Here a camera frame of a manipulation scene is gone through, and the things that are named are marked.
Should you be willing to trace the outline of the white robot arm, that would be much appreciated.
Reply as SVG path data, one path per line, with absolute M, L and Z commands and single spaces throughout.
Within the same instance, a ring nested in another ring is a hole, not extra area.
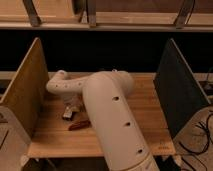
M 110 171 L 160 171 L 126 100 L 134 89 L 128 72 L 101 71 L 70 79 L 59 70 L 46 89 L 66 100 L 83 96 Z

